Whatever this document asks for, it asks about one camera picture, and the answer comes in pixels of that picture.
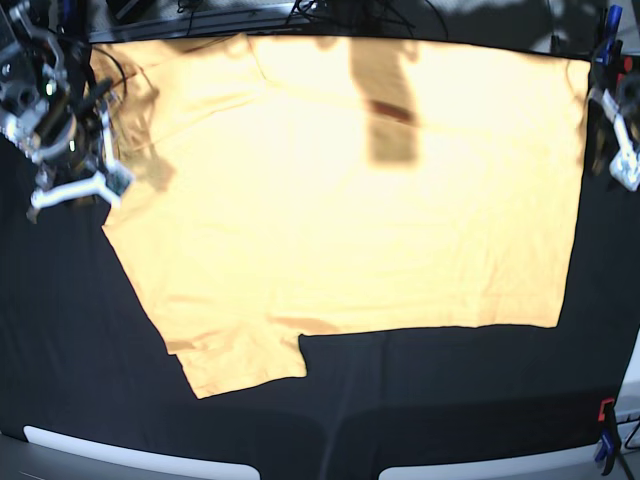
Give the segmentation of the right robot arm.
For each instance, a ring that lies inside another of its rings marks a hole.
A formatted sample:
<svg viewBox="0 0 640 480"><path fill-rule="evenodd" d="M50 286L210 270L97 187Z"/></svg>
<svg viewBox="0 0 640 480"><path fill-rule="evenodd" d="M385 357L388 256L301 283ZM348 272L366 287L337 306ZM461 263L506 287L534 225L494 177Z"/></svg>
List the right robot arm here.
<svg viewBox="0 0 640 480"><path fill-rule="evenodd" d="M50 25L48 1L1 4L1 134L36 168L26 212L101 198L119 207L135 180L116 157L111 78L97 79L94 48Z"/></svg>

